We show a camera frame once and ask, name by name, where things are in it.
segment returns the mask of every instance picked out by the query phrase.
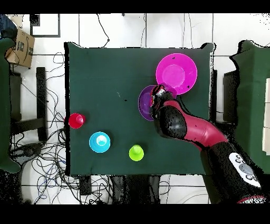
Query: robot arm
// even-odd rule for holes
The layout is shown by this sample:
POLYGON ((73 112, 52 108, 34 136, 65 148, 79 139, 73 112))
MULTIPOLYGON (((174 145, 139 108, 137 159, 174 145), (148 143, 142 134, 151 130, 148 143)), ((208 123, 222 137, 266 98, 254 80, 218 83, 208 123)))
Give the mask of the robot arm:
POLYGON ((253 169, 209 121, 186 113, 166 84, 151 92, 151 115, 157 132, 189 141, 200 150, 205 185, 212 203, 262 203, 266 195, 253 169))

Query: dark green tablecloth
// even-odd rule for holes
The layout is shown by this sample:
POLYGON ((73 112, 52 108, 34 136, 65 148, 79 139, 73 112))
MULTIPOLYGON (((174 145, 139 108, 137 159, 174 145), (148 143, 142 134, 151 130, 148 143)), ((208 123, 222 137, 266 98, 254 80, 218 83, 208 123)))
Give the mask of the dark green tablecloth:
POLYGON ((208 119, 209 59, 213 44, 202 49, 97 49, 69 47, 70 113, 82 113, 86 123, 70 128, 70 174, 204 174, 199 150, 192 144, 162 138, 153 122, 138 111, 138 97, 148 85, 156 85, 156 68, 171 53, 191 57, 198 78, 182 96, 188 110, 208 119), (98 131, 111 138, 105 153, 89 147, 98 131), (139 144, 144 158, 134 162, 129 149, 139 144))
POLYGON ((262 151, 265 87, 266 79, 270 78, 270 48, 243 41, 238 53, 231 58, 240 75, 235 139, 255 164, 270 174, 270 156, 262 151))

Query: blue cup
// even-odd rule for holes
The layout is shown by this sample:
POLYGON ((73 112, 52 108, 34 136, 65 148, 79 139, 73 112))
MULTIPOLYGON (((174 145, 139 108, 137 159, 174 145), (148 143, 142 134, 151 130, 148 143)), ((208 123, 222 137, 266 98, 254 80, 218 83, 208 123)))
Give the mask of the blue cup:
POLYGON ((110 145, 110 138, 104 132, 96 132, 89 139, 89 146, 96 153, 106 152, 110 148, 110 145))

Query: lime green cup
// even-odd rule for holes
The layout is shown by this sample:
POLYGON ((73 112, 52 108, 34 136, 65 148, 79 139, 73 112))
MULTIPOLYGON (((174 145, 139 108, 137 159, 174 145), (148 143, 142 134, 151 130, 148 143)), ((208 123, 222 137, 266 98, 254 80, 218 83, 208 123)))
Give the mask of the lime green cup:
POLYGON ((129 150, 129 157, 133 161, 140 161, 144 156, 144 152, 139 145, 133 145, 132 148, 129 150))

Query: white tile floor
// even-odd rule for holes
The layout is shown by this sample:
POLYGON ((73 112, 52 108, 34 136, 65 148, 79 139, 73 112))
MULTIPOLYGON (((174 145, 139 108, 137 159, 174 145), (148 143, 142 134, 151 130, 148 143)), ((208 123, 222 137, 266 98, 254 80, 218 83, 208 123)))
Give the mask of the white tile floor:
MULTIPOLYGON (((24 15, 23 30, 30 33, 29 15, 24 15)), ((64 53, 63 42, 71 41, 82 47, 103 46, 107 37, 104 35, 95 14, 61 14, 61 37, 60 38, 36 38, 34 55, 31 70, 23 67, 16 67, 14 70, 21 73, 23 84, 36 94, 35 72, 36 67, 46 67, 46 71, 57 68, 63 62, 63 57, 57 52, 64 53)), ((217 111, 223 112, 223 75, 225 72, 235 70, 235 66, 229 59, 230 55, 237 52, 238 43, 241 40, 253 40, 257 44, 267 45, 270 42, 270 23, 268 14, 147 14, 147 32, 142 31, 145 27, 144 14, 129 14, 125 17, 119 14, 101 14, 100 22, 110 38, 107 48, 124 48, 128 46, 142 46, 143 48, 199 48, 207 42, 216 43, 214 52, 214 68, 218 71, 218 91, 217 91, 217 111)), ((33 34, 50 35, 57 34, 57 15, 41 14, 41 26, 33 27, 33 34)), ((64 66, 47 72, 47 78, 64 74, 64 66)), ((56 110, 65 116, 65 92, 64 75, 62 77, 48 80, 47 87, 53 90, 59 97, 56 110)), ((22 86, 22 118, 29 119, 36 117, 36 98, 22 86)), ((52 96, 48 95, 48 106, 51 110, 54 107, 52 96)), ((222 120, 222 114, 218 113, 218 120, 222 120)), ((53 119, 52 113, 47 112, 48 125, 53 119)), ((49 134, 57 130, 57 126, 63 127, 62 123, 54 122, 49 129, 49 134)), ((25 133, 22 144, 27 144, 37 140, 37 132, 29 131, 25 133)), ((49 142, 56 142, 56 136, 49 142)), ((25 199, 35 201, 38 197, 38 184, 42 184, 43 179, 39 179, 38 174, 28 162, 23 171, 22 191, 25 199)), ((44 174, 44 171, 34 161, 34 168, 44 174)), ((166 182, 160 183, 161 203, 209 203, 207 191, 200 175, 164 175, 162 181, 168 181, 170 177, 171 189, 169 193, 166 182)), ((58 192, 58 187, 48 188, 44 196, 37 204, 51 204, 52 199, 58 192)), ((108 194, 104 191, 104 201, 108 194)), ((79 203, 73 197, 69 189, 61 190, 59 197, 55 198, 53 204, 79 203)))

